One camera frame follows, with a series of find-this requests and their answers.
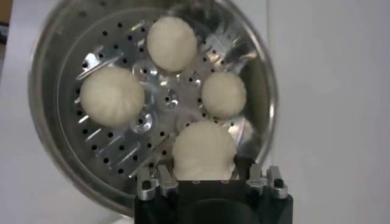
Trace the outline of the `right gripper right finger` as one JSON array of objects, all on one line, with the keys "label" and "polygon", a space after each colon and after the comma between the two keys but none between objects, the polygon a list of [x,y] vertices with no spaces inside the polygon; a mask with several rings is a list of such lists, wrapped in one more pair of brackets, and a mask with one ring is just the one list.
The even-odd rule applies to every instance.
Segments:
[{"label": "right gripper right finger", "polygon": [[236,155],[234,162],[233,178],[244,180],[249,188],[257,191],[259,195],[263,195],[265,189],[269,189],[273,198],[280,200],[288,198],[288,187],[278,166],[269,166],[263,175],[262,168],[252,158]]}]

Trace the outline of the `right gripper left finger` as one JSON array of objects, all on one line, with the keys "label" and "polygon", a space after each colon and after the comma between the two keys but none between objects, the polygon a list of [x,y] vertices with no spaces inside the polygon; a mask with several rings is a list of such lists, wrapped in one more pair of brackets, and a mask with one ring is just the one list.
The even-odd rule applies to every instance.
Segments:
[{"label": "right gripper left finger", "polygon": [[179,182],[173,174],[173,160],[168,157],[156,157],[142,165],[137,173],[136,198],[151,201],[157,196],[168,201],[176,201],[179,194]]}]

